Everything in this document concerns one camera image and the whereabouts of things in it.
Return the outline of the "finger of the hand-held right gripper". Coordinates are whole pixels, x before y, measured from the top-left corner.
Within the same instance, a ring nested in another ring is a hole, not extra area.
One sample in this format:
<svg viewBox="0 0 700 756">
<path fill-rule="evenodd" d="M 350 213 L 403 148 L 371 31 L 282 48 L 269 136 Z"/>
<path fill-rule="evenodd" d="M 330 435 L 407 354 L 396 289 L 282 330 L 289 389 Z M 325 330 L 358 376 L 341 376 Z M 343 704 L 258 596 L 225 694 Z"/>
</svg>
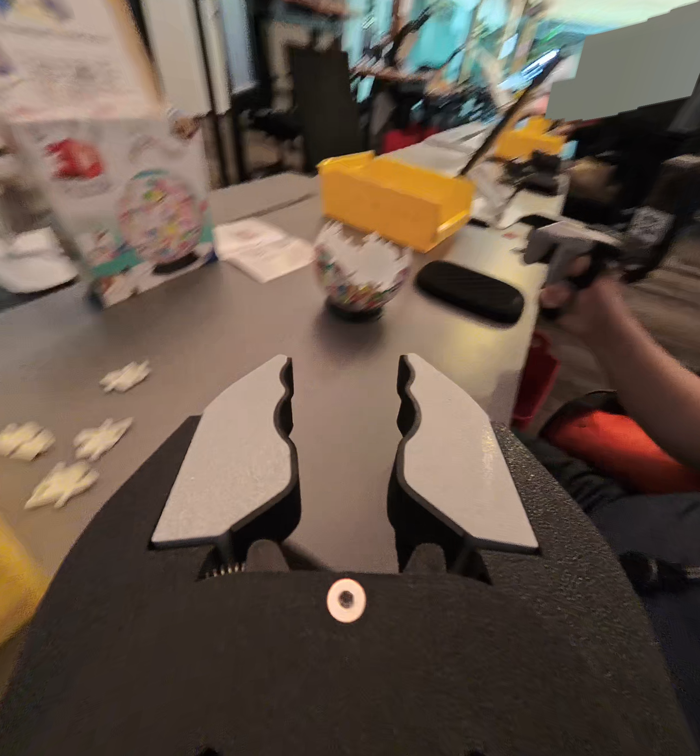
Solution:
<svg viewBox="0 0 700 756">
<path fill-rule="evenodd" d="M 548 264 L 563 241 L 563 228 L 534 228 L 528 235 L 523 261 L 525 264 Z"/>
<path fill-rule="evenodd" d="M 548 237 L 582 239 L 595 243 L 605 243 L 613 247 L 620 247 L 620 239 L 605 229 L 602 231 L 571 219 L 558 219 L 549 224 L 536 228 L 536 234 L 542 233 Z"/>
</svg>

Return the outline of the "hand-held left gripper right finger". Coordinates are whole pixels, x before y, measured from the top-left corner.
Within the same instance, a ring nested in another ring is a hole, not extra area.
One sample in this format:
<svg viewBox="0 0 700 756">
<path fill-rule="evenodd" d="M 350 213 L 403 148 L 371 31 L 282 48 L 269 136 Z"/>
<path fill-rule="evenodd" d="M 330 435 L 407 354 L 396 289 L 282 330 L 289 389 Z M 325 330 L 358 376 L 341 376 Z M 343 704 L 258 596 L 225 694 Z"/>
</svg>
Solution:
<svg viewBox="0 0 700 756">
<path fill-rule="evenodd" d="M 417 354 L 399 358 L 400 399 L 387 516 L 398 566 L 433 544 L 446 570 L 475 570 L 481 550 L 536 556 L 537 536 L 481 406 Z"/>
</svg>

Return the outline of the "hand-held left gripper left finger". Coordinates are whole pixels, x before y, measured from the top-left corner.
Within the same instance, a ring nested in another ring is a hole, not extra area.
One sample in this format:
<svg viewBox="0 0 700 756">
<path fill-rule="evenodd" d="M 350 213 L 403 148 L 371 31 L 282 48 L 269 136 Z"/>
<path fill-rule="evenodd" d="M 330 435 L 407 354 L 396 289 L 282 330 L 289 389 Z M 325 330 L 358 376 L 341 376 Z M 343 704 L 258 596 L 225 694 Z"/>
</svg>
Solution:
<svg viewBox="0 0 700 756">
<path fill-rule="evenodd" d="M 234 572 L 254 543 L 280 544 L 296 530 L 293 396 L 293 361 L 278 354 L 208 404 L 150 537 L 154 550 L 212 547 Z"/>
</svg>

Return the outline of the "white puzzle pieces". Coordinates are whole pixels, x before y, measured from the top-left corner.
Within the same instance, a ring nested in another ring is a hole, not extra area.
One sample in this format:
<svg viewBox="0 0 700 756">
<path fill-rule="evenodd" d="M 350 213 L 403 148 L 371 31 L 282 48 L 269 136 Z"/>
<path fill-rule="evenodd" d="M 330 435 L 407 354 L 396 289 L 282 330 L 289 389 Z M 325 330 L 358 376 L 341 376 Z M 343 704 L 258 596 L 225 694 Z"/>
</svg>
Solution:
<svg viewBox="0 0 700 756">
<path fill-rule="evenodd" d="M 132 361 L 107 373 L 99 384 L 104 393 L 125 393 L 145 381 L 151 371 L 149 361 Z M 132 417 L 118 421 L 108 418 L 99 426 L 79 431 L 72 440 L 73 461 L 57 463 L 34 487 L 24 509 L 60 509 L 85 493 L 99 478 L 92 464 L 117 445 L 133 422 Z M 53 432 L 34 421 L 11 423 L 0 430 L 0 458 L 32 463 L 54 444 Z"/>
</svg>

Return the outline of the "half-built colourful puzzle ball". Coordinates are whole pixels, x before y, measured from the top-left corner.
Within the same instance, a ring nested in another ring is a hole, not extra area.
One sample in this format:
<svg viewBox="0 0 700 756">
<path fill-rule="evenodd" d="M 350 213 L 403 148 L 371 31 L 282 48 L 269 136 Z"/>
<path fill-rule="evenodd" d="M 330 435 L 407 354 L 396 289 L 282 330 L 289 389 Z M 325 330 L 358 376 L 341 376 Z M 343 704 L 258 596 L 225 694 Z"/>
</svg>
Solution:
<svg viewBox="0 0 700 756">
<path fill-rule="evenodd" d="M 330 298 L 352 309 L 385 307 L 410 276 L 411 248 L 379 234 L 359 234 L 340 222 L 326 222 L 315 245 L 317 277 Z"/>
</svg>

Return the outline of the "black round ball stand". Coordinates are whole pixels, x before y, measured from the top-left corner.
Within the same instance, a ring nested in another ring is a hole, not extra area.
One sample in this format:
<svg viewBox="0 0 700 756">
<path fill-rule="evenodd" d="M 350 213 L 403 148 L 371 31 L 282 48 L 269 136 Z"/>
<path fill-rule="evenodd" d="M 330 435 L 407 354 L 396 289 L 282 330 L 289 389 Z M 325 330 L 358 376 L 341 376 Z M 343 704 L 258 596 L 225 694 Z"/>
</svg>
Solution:
<svg viewBox="0 0 700 756">
<path fill-rule="evenodd" d="M 330 298 L 326 298 L 325 307 L 333 317 L 351 324 L 362 324 L 377 321 L 383 314 L 383 306 L 352 309 L 342 306 Z"/>
</svg>

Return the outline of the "colourful puzzle box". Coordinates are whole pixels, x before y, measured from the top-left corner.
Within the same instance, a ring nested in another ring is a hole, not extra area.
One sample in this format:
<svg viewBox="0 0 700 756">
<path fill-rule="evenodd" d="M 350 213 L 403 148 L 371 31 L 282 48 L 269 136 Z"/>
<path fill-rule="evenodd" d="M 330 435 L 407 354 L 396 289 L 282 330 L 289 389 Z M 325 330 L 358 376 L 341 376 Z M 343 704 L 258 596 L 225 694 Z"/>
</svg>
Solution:
<svg viewBox="0 0 700 756">
<path fill-rule="evenodd" d="M 9 130 L 99 307 L 219 260 L 195 119 L 20 120 Z"/>
</svg>

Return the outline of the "person's right hand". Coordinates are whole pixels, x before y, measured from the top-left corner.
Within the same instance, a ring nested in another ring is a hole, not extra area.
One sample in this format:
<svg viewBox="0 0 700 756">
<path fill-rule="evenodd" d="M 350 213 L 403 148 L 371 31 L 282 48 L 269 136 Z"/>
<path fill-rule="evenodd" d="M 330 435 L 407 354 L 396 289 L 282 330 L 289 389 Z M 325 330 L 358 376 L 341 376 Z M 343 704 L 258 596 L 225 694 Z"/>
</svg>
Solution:
<svg viewBox="0 0 700 756">
<path fill-rule="evenodd" d="M 581 339 L 605 333 L 628 311 L 618 269 L 604 270 L 582 289 L 570 279 L 545 285 L 539 302 L 544 320 Z"/>
</svg>

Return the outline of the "black padded wrist rest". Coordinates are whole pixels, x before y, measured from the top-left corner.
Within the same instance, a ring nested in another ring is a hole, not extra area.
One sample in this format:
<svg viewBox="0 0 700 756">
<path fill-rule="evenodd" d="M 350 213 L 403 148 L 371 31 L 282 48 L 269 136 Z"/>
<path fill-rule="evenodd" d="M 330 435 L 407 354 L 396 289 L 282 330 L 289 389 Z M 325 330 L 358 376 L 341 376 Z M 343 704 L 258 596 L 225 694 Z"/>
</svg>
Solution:
<svg viewBox="0 0 700 756">
<path fill-rule="evenodd" d="M 451 261 L 425 264 L 414 285 L 447 306 L 497 324 L 515 325 L 524 312 L 524 296 L 513 285 Z"/>
</svg>

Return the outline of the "small yellow bin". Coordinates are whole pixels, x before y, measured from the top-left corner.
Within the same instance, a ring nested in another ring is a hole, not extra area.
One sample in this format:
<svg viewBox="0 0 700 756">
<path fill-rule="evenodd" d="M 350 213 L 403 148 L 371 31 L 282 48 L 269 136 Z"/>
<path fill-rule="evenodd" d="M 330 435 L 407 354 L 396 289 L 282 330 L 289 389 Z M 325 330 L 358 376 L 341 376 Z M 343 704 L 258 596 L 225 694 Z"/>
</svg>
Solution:
<svg viewBox="0 0 700 756">
<path fill-rule="evenodd" d="M 540 152 L 557 156 L 563 150 L 566 137 L 559 134 L 550 119 L 529 117 L 521 126 L 504 132 L 496 140 L 493 157 L 502 161 L 525 161 Z"/>
</svg>

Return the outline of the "red orange item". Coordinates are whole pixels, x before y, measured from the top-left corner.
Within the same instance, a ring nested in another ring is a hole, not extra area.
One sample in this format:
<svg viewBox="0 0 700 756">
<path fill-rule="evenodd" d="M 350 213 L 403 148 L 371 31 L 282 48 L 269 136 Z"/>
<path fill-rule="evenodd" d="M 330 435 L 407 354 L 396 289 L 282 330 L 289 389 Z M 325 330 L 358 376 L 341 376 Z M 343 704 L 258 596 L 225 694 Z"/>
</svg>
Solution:
<svg viewBox="0 0 700 756">
<path fill-rule="evenodd" d="M 676 461 L 621 413 L 575 408 L 548 421 L 541 436 L 639 494 L 700 493 L 700 472 Z"/>
</svg>

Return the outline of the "folded paper instruction leaflet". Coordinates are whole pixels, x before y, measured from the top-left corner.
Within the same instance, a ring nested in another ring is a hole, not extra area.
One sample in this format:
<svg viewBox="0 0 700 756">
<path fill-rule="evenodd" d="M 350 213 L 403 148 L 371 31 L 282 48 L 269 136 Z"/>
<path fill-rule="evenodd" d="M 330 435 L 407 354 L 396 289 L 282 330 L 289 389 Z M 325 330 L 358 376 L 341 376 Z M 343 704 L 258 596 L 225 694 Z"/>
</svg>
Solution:
<svg viewBox="0 0 700 756">
<path fill-rule="evenodd" d="M 219 224 L 213 229 L 220 260 L 264 284 L 311 265 L 314 247 L 258 219 Z"/>
</svg>

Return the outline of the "person's dark blue shirt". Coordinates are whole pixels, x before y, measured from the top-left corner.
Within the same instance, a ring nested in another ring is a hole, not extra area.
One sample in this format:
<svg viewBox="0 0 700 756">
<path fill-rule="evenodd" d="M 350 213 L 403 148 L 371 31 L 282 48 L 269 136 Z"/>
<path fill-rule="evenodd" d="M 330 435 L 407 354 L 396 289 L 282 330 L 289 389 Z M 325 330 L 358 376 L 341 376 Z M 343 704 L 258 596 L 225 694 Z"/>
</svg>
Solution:
<svg viewBox="0 0 700 756">
<path fill-rule="evenodd" d="M 636 495 L 588 464 L 540 439 L 525 439 L 579 505 L 616 556 L 634 554 L 659 566 L 700 568 L 700 493 Z M 667 661 L 676 696 L 700 748 L 700 579 L 657 580 L 635 591 Z"/>
</svg>

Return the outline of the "black office chair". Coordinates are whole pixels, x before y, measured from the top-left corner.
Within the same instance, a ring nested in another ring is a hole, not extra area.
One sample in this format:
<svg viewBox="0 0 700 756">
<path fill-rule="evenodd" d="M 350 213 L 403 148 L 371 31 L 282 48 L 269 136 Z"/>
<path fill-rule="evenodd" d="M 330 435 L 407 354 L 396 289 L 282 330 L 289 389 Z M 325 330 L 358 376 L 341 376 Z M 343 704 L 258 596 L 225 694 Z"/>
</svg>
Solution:
<svg viewBox="0 0 700 756">
<path fill-rule="evenodd" d="M 293 101 L 307 173 L 325 159 L 364 150 L 348 55 L 341 50 L 289 47 Z"/>
</svg>

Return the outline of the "wooden board with instruction sheet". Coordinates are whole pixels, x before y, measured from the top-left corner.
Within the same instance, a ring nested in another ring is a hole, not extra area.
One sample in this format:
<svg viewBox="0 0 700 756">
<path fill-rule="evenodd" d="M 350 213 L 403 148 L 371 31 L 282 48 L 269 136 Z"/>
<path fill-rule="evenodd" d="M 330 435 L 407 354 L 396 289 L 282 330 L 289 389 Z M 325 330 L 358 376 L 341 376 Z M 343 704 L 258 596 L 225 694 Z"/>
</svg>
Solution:
<svg viewBox="0 0 700 756">
<path fill-rule="evenodd" d="M 162 99 L 127 2 L 0 1 L 0 118 L 155 117 Z"/>
</svg>

